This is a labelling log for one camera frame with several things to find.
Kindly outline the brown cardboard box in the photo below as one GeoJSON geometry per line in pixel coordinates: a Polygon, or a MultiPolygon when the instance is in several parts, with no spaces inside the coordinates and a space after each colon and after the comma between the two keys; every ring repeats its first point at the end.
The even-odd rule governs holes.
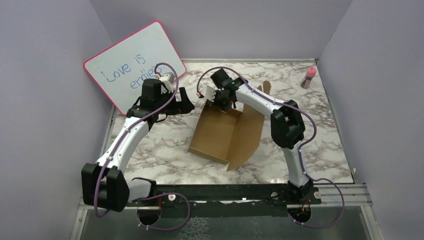
{"type": "Polygon", "coordinates": [[[257,150],[265,116],[243,104],[242,111],[220,110],[207,100],[188,152],[227,166],[231,171],[247,162],[257,150]]]}

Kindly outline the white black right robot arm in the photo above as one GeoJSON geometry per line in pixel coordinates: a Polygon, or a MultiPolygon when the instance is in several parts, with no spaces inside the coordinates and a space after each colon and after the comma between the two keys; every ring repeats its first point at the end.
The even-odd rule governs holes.
{"type": "Polygon", "coordinates": [[[227,67],[215,67],[210,78],[216,89],[203,93],[212,106],[221,110],[229,110],[234,103],[241,102],[269,118],[271,138],[282,148],[287,164],[289,199],[296,204],[302,203],[314,184],[305,173],[304,154],[299,150],[306,127],[297,103],[293,100],[281,102],[253,88],[242,76],[232,79],[227,70],[227,67]]]}

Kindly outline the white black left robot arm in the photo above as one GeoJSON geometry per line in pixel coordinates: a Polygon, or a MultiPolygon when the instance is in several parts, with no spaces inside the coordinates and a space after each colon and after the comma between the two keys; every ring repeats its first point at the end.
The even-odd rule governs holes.
{"type": "Polygon", "coordinates": [[[143,177],[127,181],[124,172],[128,162],[160,114],[188,114],[194,108],[184,87],[173,87],[163,77],[145,80],[141,95],[128,109],[124,125],[109,149],[95,163],[86,163],[82,168],[83,202],[115,212],[134,200],[147,206],[155,203],[156,181],[143,177]]]}

